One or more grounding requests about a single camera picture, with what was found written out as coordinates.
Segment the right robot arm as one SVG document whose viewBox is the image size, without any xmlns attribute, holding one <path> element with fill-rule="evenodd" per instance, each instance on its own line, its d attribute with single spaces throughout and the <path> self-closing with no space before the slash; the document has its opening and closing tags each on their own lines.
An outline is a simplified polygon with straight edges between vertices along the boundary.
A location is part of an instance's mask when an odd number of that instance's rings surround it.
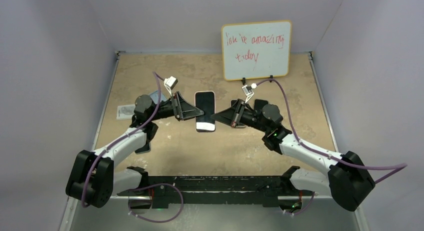
<svg viewBox="0 0 424 231">
<path fill-rule="evenodd" d="M 340 207 L 353 212 L 375 188 L 375 181 L 363 169 L 364 164 L 356 153 L 341 154 L 298 140 L 293 131 L 282 125 L 283 117 L 274 104 L 266 104 L 256 111 L 238 99 L 231 107 L 211 115 L 211 119 L 232 128 L 242 124 L 262 131 L 262 141 L 270 151 L 292 157 L 315 169 L 290 167 L 280 182 L 282 191 L 288 195 L 311 191 L 330 196 Z"/>
</svg>

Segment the black smartphone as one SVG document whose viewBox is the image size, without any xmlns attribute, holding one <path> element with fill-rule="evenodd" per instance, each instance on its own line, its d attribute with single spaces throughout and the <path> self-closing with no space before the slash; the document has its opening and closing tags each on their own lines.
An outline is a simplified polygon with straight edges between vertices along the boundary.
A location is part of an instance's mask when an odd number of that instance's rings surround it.
<svg viewBox="0 0 424 231">
<path fill-rule="evenodd" d="M 256 113 L 260 113 L 265 105 L 267 105 L 269 102 L 264 99 L 255 99 L 254 100 L 254 106 L 253 109 Z"/>
<path fill-rule="evenodd" d="M 238 106 L 239 101 L 237 99 L 232 99 L 230 101 L 230 107 L 235 109 Z"/>
</svg>

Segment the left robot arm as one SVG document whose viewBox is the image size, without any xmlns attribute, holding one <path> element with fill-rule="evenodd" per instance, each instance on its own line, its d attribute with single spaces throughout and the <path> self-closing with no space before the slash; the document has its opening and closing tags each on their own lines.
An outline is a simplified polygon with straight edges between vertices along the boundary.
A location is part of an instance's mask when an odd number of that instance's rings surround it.
<svg viewBox="0 0 424 231">
<path fill-rule="evenodd" d="M 144 153 L 156 135 L 155 120 L 175 117 L 178 121 L 202 116 L 204 111 L 187 102 L 175 92 L 165 101 L 154 101 L 143 94 L 135 100 L 129 128 L 105 147 L 80 151 L 74 161 L 66 195 L 81 201 L 82 206 L 103 207 L 112 195 L 131 190 L 138 196 L 146 194 L 149 182 L 142 168 L 129 167 L 114 174 L 118 164 L 132 153 Z"/>
</svg>

